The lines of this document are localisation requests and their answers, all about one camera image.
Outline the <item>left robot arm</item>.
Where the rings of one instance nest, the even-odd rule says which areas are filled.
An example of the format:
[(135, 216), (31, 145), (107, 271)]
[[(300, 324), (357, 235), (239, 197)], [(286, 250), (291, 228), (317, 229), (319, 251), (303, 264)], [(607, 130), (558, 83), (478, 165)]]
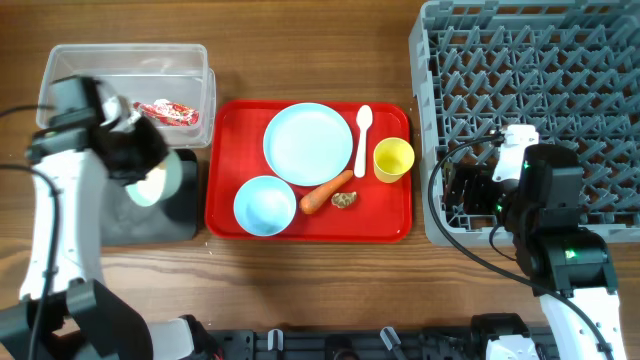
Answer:
[(52, 117), (22, 166), (35, 189), (33, 245), (19, 301), (1, 313), (2, 345), (16, 359), (221, 359), (193, 316), (149, 323), (104, 283), (105, 187), (148, 207), (173, 202), (196, 174), (148, 117), (100, 87), (78, 75), (51, 85)]

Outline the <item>green bowl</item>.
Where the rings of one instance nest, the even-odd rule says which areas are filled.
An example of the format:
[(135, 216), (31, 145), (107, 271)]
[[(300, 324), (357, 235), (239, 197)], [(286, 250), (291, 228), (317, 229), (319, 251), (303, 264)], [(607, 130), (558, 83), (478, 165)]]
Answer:
[(181, 186), (182, 163), (177, 152), (170, 150), (162, 162), (149, 171), (143, 180), (127, 185), (130, 199), (141, 207), (149, 207), (173, 196)]

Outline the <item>yellow plastic cup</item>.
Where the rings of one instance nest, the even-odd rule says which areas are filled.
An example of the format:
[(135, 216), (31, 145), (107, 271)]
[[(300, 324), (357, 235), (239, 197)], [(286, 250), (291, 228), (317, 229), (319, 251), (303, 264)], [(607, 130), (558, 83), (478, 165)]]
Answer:
[(414, 161), (415, 153), (408, 141), (398, 137), (385, 138), (374, 149), (374, 174), (383, 183), (394, 183), (411, 169)]

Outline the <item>red snack wrapper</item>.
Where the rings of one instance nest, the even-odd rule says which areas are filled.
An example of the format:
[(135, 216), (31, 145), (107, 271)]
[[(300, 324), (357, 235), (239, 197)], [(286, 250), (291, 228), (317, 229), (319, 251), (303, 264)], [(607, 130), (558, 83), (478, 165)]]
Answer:
[(142, 115), (167, 126), (191, 126), (199, 121), (197, 110), (167, 99), (158, 99), (153, 104), (135, 102), (133, 107)]

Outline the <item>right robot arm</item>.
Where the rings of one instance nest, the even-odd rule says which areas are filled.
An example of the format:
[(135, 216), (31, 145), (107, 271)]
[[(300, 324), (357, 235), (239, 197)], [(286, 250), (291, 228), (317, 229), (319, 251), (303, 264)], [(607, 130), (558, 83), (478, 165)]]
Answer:
[(482, 266), (529, 286), (563, 359), (624, 359), (618, 279), (604, 239), (581, 226), (583, 169), (575, 152), (553, 144), (503, 153), (509, 165), (446, 167), (447, 205), (495, 215), (513, 236), (516, 275)]

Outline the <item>light blue bowl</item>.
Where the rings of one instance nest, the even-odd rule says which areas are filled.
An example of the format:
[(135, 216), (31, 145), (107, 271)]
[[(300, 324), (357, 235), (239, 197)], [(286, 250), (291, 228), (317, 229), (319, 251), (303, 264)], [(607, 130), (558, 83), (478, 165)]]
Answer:
[(237, 191), (233, 212), (237, 223), (247, 233), (269, 237), (284, 231), (297, 211), (292, 188), (274, 176), (257, 176)]

